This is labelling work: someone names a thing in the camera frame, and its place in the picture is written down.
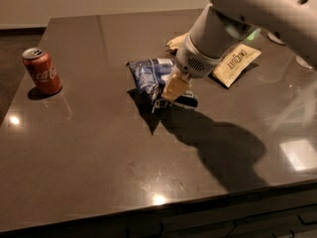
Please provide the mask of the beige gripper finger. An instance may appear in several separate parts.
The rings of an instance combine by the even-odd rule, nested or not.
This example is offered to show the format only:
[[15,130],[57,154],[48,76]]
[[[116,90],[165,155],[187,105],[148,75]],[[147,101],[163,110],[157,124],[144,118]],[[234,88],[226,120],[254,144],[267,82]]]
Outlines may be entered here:
[[173,102],[180,95],[191,88],[191,80],[174,74],[167,82],[162,97],[169,102]]
[[170,72],[170,75],[169,75],[169,78],[170,79],[173,79],[173,78],[181,78],[182,76],[182,72],[178,69],[178,67],[175,65],[171,72]]

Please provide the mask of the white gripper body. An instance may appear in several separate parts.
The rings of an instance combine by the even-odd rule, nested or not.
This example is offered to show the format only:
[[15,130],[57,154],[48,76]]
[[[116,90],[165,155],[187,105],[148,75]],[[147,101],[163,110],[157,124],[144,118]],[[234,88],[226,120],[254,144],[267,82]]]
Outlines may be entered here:
[[174,70],[187,78],[205,77],[219,64],[224,52],[224,39],[220,36],[193,41],[188,34],[177,50]]

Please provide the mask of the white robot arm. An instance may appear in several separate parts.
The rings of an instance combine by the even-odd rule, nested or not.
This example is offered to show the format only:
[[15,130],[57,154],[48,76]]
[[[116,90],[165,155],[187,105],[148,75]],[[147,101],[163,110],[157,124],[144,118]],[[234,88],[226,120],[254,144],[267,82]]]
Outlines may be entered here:
[[189,90],[256,28],[317,65],[317,0],[210,0],[178,48],[162,97],[172,102]]

